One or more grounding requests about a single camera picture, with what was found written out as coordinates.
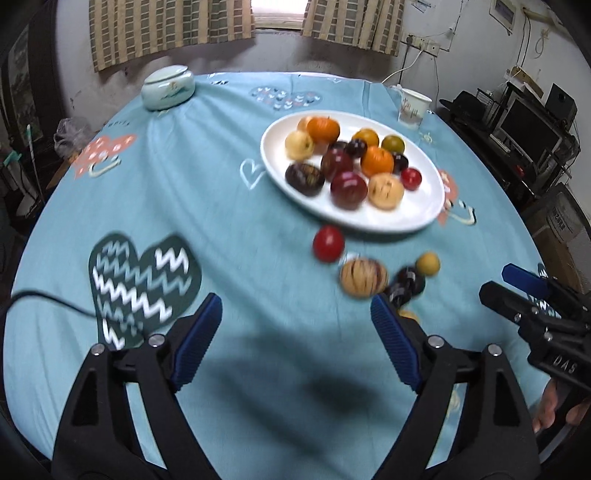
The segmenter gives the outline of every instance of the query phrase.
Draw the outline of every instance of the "jar lid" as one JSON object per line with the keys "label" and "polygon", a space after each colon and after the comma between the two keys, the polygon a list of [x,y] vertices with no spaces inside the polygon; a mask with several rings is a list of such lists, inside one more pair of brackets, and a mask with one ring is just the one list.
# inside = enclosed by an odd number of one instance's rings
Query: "jar lid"
{"label": "jar lid", "polygon": [[163,82],[164,80],[170,80],[171,78],[177,77],[185,73],[189,67],[186,65],[171,65],[170,67],[164,67],[163,69],[156,70],[152,75],[148,76],[144,80],[145,84]]}

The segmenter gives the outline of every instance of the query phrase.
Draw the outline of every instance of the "tangerine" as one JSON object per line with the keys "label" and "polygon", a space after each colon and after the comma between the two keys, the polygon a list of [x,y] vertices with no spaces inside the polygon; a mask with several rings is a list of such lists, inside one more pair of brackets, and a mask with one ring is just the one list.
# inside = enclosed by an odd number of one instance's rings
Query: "tangerine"
{"label": "tangerine", "polygon": [[361,172],[369,179],[378,173],[392,173],[393,170],[394,157],[383,148],[369,147],[361,159]]}
{"label": "tangerine", "polygon": [[379,147],[379,136],[370,128],[362,128],[359,130],[351,140],[363,140],[368,147]]}
{"label": "tangerine", "polygon": [[340,125],[336,120],[316,116],[308,122],[308,133],[315,143],[332,144],[339,139]]}

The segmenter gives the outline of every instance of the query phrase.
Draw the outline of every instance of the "metal screw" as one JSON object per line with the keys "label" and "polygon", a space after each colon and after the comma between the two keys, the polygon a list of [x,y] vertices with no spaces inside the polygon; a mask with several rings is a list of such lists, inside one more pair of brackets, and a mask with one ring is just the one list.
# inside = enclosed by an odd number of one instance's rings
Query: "metal screw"
{"label": "metal screw", "polygon": [[445,345],[445,340],[437,335],[433,335],[427,339],[427,343],[433,348],[441,348]]}
{"label": "metal screw", "polygon": [[503,353],[503,350],[500,346],[495,345],[494,343],[490,344],[488,346],[488,352],[492,355],[492,356],[500,356]]}
{"label": "metal screw", "polygon": [[149,346],[157,347],[162,345],[166,341],[166,337],[164,335],[160,335],[157,333],[156,335],[152,335],[148,338]]}
{"label": "metal screw", "polygon": [[90,353],[92,353],[94,356],[99,356],[104,351],[105,346],[102,343],[95,343],[92,347],[90,347]]}

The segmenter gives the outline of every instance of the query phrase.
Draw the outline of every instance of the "finger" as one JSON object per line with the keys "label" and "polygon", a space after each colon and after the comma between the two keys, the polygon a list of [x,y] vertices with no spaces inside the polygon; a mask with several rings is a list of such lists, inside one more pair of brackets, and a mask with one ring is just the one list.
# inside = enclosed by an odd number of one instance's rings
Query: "finger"
{"label": "finger", "polygon": [[548,382],[548,385],[546,385],[544,393],[542,394],[542,399],[545,401],[546,410],[556,410],[556,407],[558,407],[558,390],[554,378]]}
{"label": "finger", "polygon": [[571,408],[570,412],[568,412],[566,415],[566,422],[569,425],[573,425],[575,427],[581,425],[581,422],[583,421],[590,405],[591,399],[581,403],[581,405]]}
{"label": "finger", "polygon": [[550,380],[544,389],[536,419],[538,419],[540,428],[549,428],[556,418],[555,410],[558,407],[558,392],[555,380]]}
{"label": "finger", "polygon": [[556,419],[556,413],[554,410],[546,410],[544,415],[540,417],[540,422],[542,427],[545,429],[549,429]]}

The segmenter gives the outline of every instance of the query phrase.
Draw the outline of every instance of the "light blue tablecloth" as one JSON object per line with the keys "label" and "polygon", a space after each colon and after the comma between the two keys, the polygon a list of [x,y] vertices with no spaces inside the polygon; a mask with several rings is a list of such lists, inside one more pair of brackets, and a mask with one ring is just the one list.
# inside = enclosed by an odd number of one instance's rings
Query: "light blue tablecloth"
{"label": "light blue tablecloth", "polygon": [[[221,477],[371,478],[415,395],[384,351],[369,301],[343,294],[337,267],[312,256],[322,221],[272,184],[259,154],[263,132],[283,115],[356,113],[398,129],[445,170],[454,216],[408,236],[349,231],[347,250],[381,260],[391,274],[426,250],[438,252],[440,274],[408,308],[427,333],[456,347],[502,345],[532,403],[547,378],[527,365],[516,328],[482,307],[478,290],[501,281],[509,262],[537,271],[538,252],[471,150],[433,114],[419,131],[400,126],[399,104],[380,84],[272,73],[198,77],[195,96],[168,112],[148,112],[135,99],[99,134],[109,158],[97,168],[116,155],[121,164],[96,178],[86,164],[70,169],[35,227],[15,291],[33,288],[119,315],[126,335],[127,323],[156,319],[167,330],[217,293],[222,325],[178,400]],[[100,155],[104,144],[95,147]],[[458,220],[471,209],[475,225]],[[9,409],[49,457],[80,364],[102,339],[98,331],[95,320],[44,300],[23,300],[8,316]],[[129,390],[142,448],[161,465],[139,392]],[[458,418],[450,413],[433,463],[446,458]]]}

